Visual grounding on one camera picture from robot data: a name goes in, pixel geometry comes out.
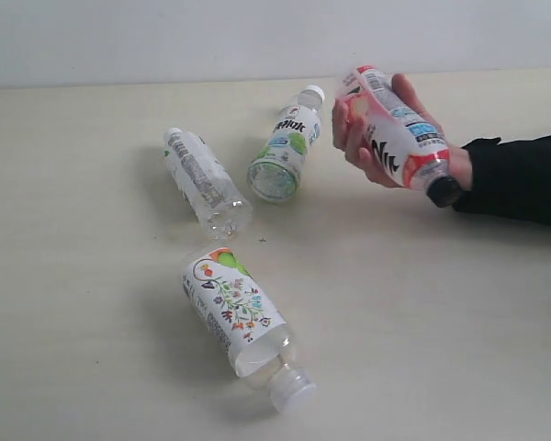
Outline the person's open hand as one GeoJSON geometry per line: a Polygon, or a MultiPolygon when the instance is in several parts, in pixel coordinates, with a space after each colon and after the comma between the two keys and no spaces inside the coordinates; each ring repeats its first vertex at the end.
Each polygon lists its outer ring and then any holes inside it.
{"type": "MultiPolygon", "coordinates": [[[[416,90],[404,73],[395,73],[391,79],[395,94],[423,119],[437,128],[444,138],[441,124],[425,108],[417,96],[416,90]]],[[[349,108],[344,102],[336,100],[332,109],[332,144],[344,153],[345,160],[361,170],[366,178],[386,188],[399,186],[384,171],[371,147],[366,143],[365,119],[350,119],[349,108]]],[[[450,174],[465,190],[470,191],[473,184],[472,163],[469,152],[448,142],[450,149],[450,174]]]]}

